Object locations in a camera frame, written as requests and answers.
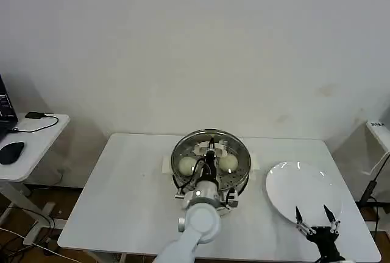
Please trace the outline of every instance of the floor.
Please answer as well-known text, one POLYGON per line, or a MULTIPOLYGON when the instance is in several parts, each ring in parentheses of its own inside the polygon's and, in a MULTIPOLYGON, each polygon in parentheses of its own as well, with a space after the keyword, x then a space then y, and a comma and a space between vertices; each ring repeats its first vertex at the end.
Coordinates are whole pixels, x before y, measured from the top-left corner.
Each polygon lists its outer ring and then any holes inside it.
MULTIPOLYGON (((77 199, 79 198, 81 191, 79 189, 68 189, 68 188, 52 188, 52 189, 44 189, 44 190, 34 190, 30 199, 39 207, 43 207, 43 205, 48 201, 56 202, 56 206, 52 212, 52 216, 58 219, 67 219, 70 215, 77 199)), ((9 201, 0 195, 0 207, 7 207, 9 201)), ((362 215, 365 220, 375 220, 375 213, 372 209, 366 208, 362 209, 362 215)), ((12 230, 16 233, 25 235, 28 229, 33 224, 33 220, 24 212, 13 210, 9 215, 5 224, 3 224, 3 228, 8 230, 12 230)), ((45 230, 41 232, 41 236, 44 236, 45 230)), ((13 239, 15 236, 6 232, 0 232, 0 244, 4 247, 4 244, 8 242, 10 239, 13 239)), ((381 262, 390 263, 390 241, 385 233, 377 234, 377 245, 382 254, 381 262)), ((56 243, 53 240, 49 243, 49 248, 54 249, 56 247, 56 243)), ((21 247, 21 239, 14 240, 10 244, 8 244, 7 249, 9 250, 17 250, 21 247)), ((96 261, 90 258, 88 255, 83 253, 82 251, 76 250, 65 250, 59 249, 60 254, 76 259, 82 263, 96 263, 96 261)), ((151 263, 154 259, 154 256, 142 256, 142 255, 128 255, 126 262, 128 263, 151 263)), ((43 254, 42 250, 39 248, 33 248, 29 250, 24 257, 18 256, 15 258, 12 263, 28 263, 28 262, 37 262, 37 263, 69 263, 67 259, 58 257, 58 256, 46 256, 43 254)), ((224 261, 212 261, 205 259, 197 259, 196 262, 199 263, 223 263, 224 261)))

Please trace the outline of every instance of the white stand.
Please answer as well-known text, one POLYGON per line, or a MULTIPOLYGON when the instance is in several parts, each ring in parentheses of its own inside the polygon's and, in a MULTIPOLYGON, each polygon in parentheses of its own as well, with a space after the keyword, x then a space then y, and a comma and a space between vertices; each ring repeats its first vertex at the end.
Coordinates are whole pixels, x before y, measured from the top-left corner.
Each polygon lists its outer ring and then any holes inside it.
MULTIPOLYGON (((21 189, 22 192, 27 192, 28 195, 30 191, 27 187, 24 185, 18 185, 17 188, 21 189)), ((7 197, 12 203, 9 207, 20 207, 24 209, 31 210, 30 211, 24 211, 29 216, 31 216, 33 219, 35 219, 35 226, 29 231, 27 234, 25 240, 23 241, 24 245, 32 245, 34 240, 37 238, 39 232, 42 228, 55 228, 57 230, 62 230, 65 226, 66 220, 64 219, 51 219, 48 215, 53 210, 53 207, 55 203, 48 202, 43 209, 40 209, 37 205, 32 203, 26 196, 23 195, 23 193, 16 189, 14 184, 8 183, 8 182, 0 182, 0 193, 7 197)), ((9 215, 9 212, 12 209, 6 209, 6 211, 3 213, 3 215, 0 217, 0 223, 4 222, 7 215, 9 215)))
MULTIPOLYGON (((97 263, 114 263, 113 257, 110 253, 84 251, 90 257, 92 257, 97 263)), ((126 254, 121 255, 119 263, 125 263, 126 254)))
MULTIPOLYGON (((390 214, 385 213, 382 207, 378 208, 379 222, 378 231, 384 231, 390 239, 390 214)), ((369 231, 375 231, 375 222, 366 222, 369 231)))

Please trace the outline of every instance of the white desk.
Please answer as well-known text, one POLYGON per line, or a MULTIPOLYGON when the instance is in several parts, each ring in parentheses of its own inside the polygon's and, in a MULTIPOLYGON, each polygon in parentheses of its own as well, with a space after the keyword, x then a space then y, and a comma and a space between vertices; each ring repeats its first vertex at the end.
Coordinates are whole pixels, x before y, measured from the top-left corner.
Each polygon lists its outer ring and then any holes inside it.
MULTIPOLYGON (((53 127, 49 127, 34 133, 11 133, 0 142, 0 149, 13 142, 22 141, 25 143, 23 151, 15 163, 9 165, 0 164, 0 192, 12 202, 9 207, 16 205, 20 208, 26 208, 40 213, 45 217, 50 214, 54 207, 54 203, 47 203, 43 209, 40 209, 22 193, 20 193, 20 190, 22 190, 25 195, 28 195, 29 190, 27 187, 24 187, 22 184, 9 182, 20 182, 25 180, 35 169, 39 160, 42 159, 44 154, 49 150, 50 146, 69 123, 69 116, 67 115, 49 115, 58 118, 58 123, 53 127)), ((54 122, 55 119, 53 118, 43 118, 38 120, 25 119, 22 117, 20 118, 20 121, 16 127, 18 127, 20 130, 29 131, 42 128, 54 122)), ((9 212, 10 209, 4 211, 3 215, 0 217, 0 223, 5 220, 9 212)), ((32 230, 26 236, 26 240, 24 240, 26 245, 30 245, 31 242, 34 241, 39 231, 44 227, 48 227, 48 223, 39 215, 29 211, 26 211, 26 213, 38 221, 38 224, 32 228, 32 230)), ((66 220, 55 220, 55 228, 62 229, 65 225, 65 222, 66 220)))
MULTIPOLYGON (((64 227, 58 244, 99 252, 158 254, 180 235, 183 214, 176 187, 161 173, 180 136, 114 134, 102 152, 64 227)), ((255 171, 239 197, 238 208, 222 218, 215 241, 200 245, 196 256, 254 261, 304 261, 319 258, 315 244, 269 204, 263 189, 266 172, 275 164, 304 161, 324 166, 341 188, 343 210, 336 245, 356 262, 379 262, 381 255, 326 145, 320 140, 242 138, 256 154, 255 171)))

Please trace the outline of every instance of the black cable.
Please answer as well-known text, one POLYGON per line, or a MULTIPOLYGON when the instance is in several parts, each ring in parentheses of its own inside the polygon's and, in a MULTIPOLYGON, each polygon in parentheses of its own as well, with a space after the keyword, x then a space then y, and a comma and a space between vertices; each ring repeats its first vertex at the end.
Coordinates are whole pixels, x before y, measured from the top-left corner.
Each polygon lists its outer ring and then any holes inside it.
MULTIPOLYGON (((38 241, 39 244, 42 243, 42 241, 46 240, 49 236, 51 236, 51 234, 52 234, 52 232, 53 232, 53 230, 54 230, 54 228, 55 228, 55 221, 54 221, 54 219, 53 219, 52 217, 49 216, 49 218, 51 218, 52 221, 53 221, 53 228, 51 227, 50 220, 49 220, 47 217, 45 217, 44 215, 42 215, 42 214, 40 214, 40 213, 38 213, 38 212, 35 212, 35 211, 33 211, 33 210, 29 210, 29 209, 27 209, 27 208, 20 208, 20 207, 5 207, 5 208, 0 208, 0 209, 3 209, 3 210, 5 210, 5 209, 19 209, 19 210, 22 210, 22 211, 27 211, 27 212, 34 213, 34 214, 39 215, 39 216, 41 216, 42 218, 44 218, 45 221, 48 222, 49 228, 48 228, 46 234, 42 237, 42 239, 40 239, 40 240, 38 241)), ((30 227, 30 229, 28 230, 27 234, 30 232, 30 230, 31 230, 36 224, 37 224, 37 223, 35 222, 35 223, 30 227)), ((20 248, 19 250, 12 251, 12 252, 13 252, 12 254, 4 254, 4 250, 8 250, 8 249, 6 249, 6 246, 7 246, 9 243, 13 242, 13 241, 14 241, 15 239, 17 239, 17 238, 20 238, 20 237, 16 237, 16 238, 13 238, 13 239, 9 240, 8 242, 6 242, 6 243, 0 248, 0 258, 3 258, 3 260, 7 260, 7 262, 8 262, 8 259, 12 259, 12 260, 11 260, 11 262, 12 262, 13 259, 14 259, 15 257, 19 256, 19 254, 22 254, 22 257, 21 257, 21 258, 23 258, 24 253, 27 253, 29 250, 31 250, 31 249, 33 249, 33 248, 36 247, 36 246, 32 245, 32 246, 20 248)))
POLYGON ((377 175, 376 175, 375 178, 374 178, 374 181, 377 180, 377 178, 378 178, 380 172, 382 171, 382 169, 383 169, 384 166, 386 165, 386 163, 387 163, 387 161, 388 161, 389 158, 390 158, 390 154, 388 155, 388 157, 385 159, 385 161, 383 162, 382 166, 380 167, 379 172, 377 173, 377 175))
POLYGON ((374 231, 374 242, 377 241, 377 232, 378 232, 378 222, 379 222, 379 212, 378 212, 378 200, 371 196, 370 197, 372 200, 374 200, 377 204, 377 219, 376 219, 376 222, 375 222, 375 231, 374 231))
POLYGON ((63 173, 61 174, 61 178, 59 179, 59 181, 55 182, 54 184, 52 185, 49 185, 49 186, 46 186, 46 187, 42 187, 42 188, 35 188, 35 189, 31 189, 31 194, 36 191, 36 190, 49 190, 49 189, 52 189, 53 187, 56 187, 58 184, 60 184, 63 180, 63 173))
POLYGON ((373 180, 371 180, 366 189, 364 190, 362 196, 360 197, 360 200, 359 200, 359 206, 360 207, 363 207, 364 205, 366 205, 367 201, 370 199, 375 187, 377 186, 377 178, 379 176, 379 174, 381 173, 381 171, 383 170, 383 168, 385 167, 388 159, 390 158, 390 155, 388 155, 388 157, 385 159, 385 161, 383 162, 382 166, 380 167, 377 175, 375 176, 375 178, 373 180))
POLYGON ((45 115, 44 116, 45 118, 53 118, 55 119, 55 122, 53 124, 50 124, 50 125, 47 125, 47 126, 44 126, 42 128, 38 128, 38 129, 35 129, 35 130, 31 130, 31 131, 25 131, 25 130, 19 130, 18 128, 13 128, 11 130, 9 130, 8 132, 9 133, 34 133, 34 132, 38 132, 38 131, 41 131, 43 129, 46 129, 46 128, 50 128, 50 127, 53 127, 54 125, 56 125, 60 120, 58 119, 58 117, 56 116, 48 116, 48 115, 45 115))
POLYGON ((203 161, 205 162, 205 160, 203 158, 199 158, 197 161, 196 161, 196 164, 194 166, 194 170, 193 170, 193 174, 191 175, 191 178, 184 184, 182 184, 179 189, 181 192, 183 192, 183 189, 191 182, 191 180, 194 178, 195 176, 195 173, 196 173, 196 169, 197 169, 197 165, 199 164, 200 161, 203 161))

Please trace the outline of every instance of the black mouse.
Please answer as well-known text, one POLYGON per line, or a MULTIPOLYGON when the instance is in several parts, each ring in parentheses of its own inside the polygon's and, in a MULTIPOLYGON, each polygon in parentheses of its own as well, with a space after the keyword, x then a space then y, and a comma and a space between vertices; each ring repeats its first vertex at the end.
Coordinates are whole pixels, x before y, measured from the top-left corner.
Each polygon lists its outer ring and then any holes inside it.
POLYGON ((7 144, 0 149, 0 164, 13 164, 18 160, 24 147, 24 142, 7 144))

